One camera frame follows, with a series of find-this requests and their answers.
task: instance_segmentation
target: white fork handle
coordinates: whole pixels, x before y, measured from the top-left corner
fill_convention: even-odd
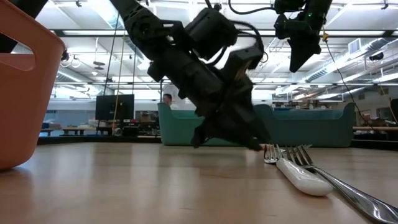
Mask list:
[[[276,166],[297,189],[306,194],[325,196],[333,190],[328,182],[287,159],[279,159]]]

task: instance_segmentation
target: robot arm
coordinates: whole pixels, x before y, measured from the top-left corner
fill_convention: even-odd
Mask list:
[[[269,133],[251,103],[252,82],[247,69],[257,67],[263,56],[261,38],[252,47],[231,52],[218,70],[199,58],[211,59],[236,43],[239,30],[216,9],[206,8],[185,28],[179,21],[159,19],[132,0],[111,0],[123,18],[130,39],[152,61],[148,74],[157,82],[163,77],[180,90],[205,117],[195,128],[192,144],[222,138],[253,150],[261,150]]]

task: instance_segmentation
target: table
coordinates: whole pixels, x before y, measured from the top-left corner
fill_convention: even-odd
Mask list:
[[[87,128],[78,128],[78,127],[69,127],[69,128],[62,128],[62,131],[64,133],[64,135],[68,136],[70,131],[74,131],[75,135],[84,135],[85,131],[96,131],[97,128],[91,128],[91,127],[87,127]]]
[[[375,131],[398,131],[398,127],[373,127]],[[373,131],[371,127],[353,127],[354,131]]]
[[[53,132],[54,129],[41,129],[40,133],[47,133],[47,136],[51,136],[51,132]]]
[[[398,206],[397,152],[308,153],[335,177]],[[335,191],[309,197],[261,153],[240,147],[38,146],[23,168],[0,173],[0,192],[2,223],[369,223]]]

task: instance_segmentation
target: person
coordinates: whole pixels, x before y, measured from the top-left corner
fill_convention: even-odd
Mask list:
[[[173,104],[173,97],[171,94],[163,94],[163,103],[170,106],[171,110],[177,110],[178,106]]]

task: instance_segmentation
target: fork tines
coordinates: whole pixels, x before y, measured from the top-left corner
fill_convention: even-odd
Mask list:
[[[278,160],[280,158],[285,158],[296,164],[312,164],[311,158],[305,151],[310,147],[311,145],[301,145],[298,147],[289,146],[285,149],[281,149],[278,144],[267,144],[264,150],[264,159]]]
[[[287,159],[296,163],[299,166],[309,166],[312,165],[312,160],[308,153],[306,152],[306,148],[308,149],[310,146],[299,146],[299,147],[288,147],[286,149]]]

